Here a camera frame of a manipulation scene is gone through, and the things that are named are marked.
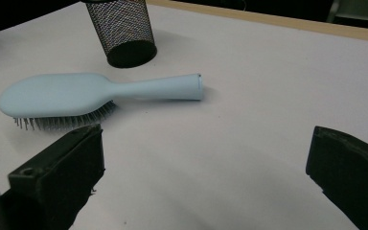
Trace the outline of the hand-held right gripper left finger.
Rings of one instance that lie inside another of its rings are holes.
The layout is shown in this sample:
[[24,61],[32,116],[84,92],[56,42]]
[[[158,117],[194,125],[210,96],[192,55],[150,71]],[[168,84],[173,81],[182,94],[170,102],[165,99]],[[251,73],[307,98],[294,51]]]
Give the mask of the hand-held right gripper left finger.
[[104,175],[102,128],[72,130],[8,175],[12,230],[68,230]]

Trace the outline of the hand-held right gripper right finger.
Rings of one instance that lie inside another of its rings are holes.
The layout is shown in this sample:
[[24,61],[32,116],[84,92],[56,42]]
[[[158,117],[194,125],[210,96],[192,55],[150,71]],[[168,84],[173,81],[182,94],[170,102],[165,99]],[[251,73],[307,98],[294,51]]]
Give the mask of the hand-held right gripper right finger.
[[306,174],[359,230],[368,230],[367,143],[317,126],[311,138]]

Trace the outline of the light blue hairbrush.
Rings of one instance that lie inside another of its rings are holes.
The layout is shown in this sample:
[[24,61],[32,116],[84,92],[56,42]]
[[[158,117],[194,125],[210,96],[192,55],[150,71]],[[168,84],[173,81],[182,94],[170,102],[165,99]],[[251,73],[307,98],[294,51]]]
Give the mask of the light blue hairbrush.
[[202,76],[125,83],[92,73],[33,76],[4,90],[0,110],[25,129],[74,129],[105,120],[118,98],[200,101]]

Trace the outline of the black mesh pen holder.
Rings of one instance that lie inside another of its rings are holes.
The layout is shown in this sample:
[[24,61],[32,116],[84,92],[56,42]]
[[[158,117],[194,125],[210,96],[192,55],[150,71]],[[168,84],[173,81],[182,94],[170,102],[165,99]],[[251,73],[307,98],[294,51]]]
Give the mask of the black mesh pen holder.
[[157,54],[146,0],[81,0],[103,46],[107,62],[137,67]]

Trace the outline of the grey metal stand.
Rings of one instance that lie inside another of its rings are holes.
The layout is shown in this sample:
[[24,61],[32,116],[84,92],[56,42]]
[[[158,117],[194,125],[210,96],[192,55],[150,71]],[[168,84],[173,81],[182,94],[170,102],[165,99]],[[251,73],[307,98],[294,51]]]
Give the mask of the grey metal stand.
[[327,21],[335,22],[337,17],[368,21],[368,0],[333,0]]

